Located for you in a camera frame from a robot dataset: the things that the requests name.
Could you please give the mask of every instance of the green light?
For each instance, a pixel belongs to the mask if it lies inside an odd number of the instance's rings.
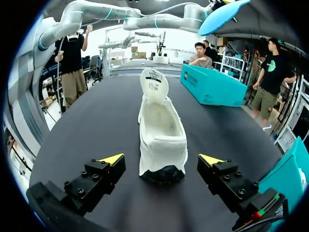
[[[264,210],[264,209],[260,209],[260,210],[259,210],[259,214],[260,214],[261,216],[263,216],[263,215],[265,214],[265,210]]]

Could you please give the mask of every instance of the shoe sole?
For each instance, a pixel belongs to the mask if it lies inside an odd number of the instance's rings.
[[[146,171],[142,176],[143,180],[156,185],[172,185],[184,178],[184,173],[174,165],[166,166],[156,172]]]

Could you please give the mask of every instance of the white sneaker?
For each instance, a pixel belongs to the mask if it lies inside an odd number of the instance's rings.
[[[184,177],[188,159],[183,125],[167,97],[166,77],[153,69],[140,76],[143,90],[140,124],[140,176],[156,183],[171,183]]]

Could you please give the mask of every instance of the man in black t-shirt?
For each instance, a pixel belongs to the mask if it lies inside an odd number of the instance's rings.
[[[267,56],[262,64],[262,70],[253,88],[257,90],[252,102],[253,114],[256,119],[260,114],[262,119],[260,126],[264,128],[267,120],[277,102],[282,82],[293,83],[296,80],[294,74],[289,70],[285,57],[279,55],[280,45],[275,38],[269,39],[268,49],[272,55]]]
[[[208,40],[204,40],[205,45],[205,55],[212,59],[212,66],[214,67],[214,62],[217,61],[217,52],[209,46]]]
[[[88,35],[91,31],[92,25],[89,25],[85,37],[77,32],[66,36],[59,55],[58,52],[62,39],[56,42],[55,61],[61,63],[61,83],[66,101],[66,109],[69,109],[87,91],[81,50],[85,51],[87,49]]]

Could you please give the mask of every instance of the khaki shorts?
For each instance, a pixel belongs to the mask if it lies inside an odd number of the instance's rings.
[[[268,119],[272,109],[274,108],[274,105],[277,102],[278,95],[279,94],[271,94],[259,87],[251,105],[255,110],[260,111],[260,116],[262,118]]]
[[[63,94],[66,100],[66,109],[87,91],[87,84],[82,69],[66,73],[61,76]]]

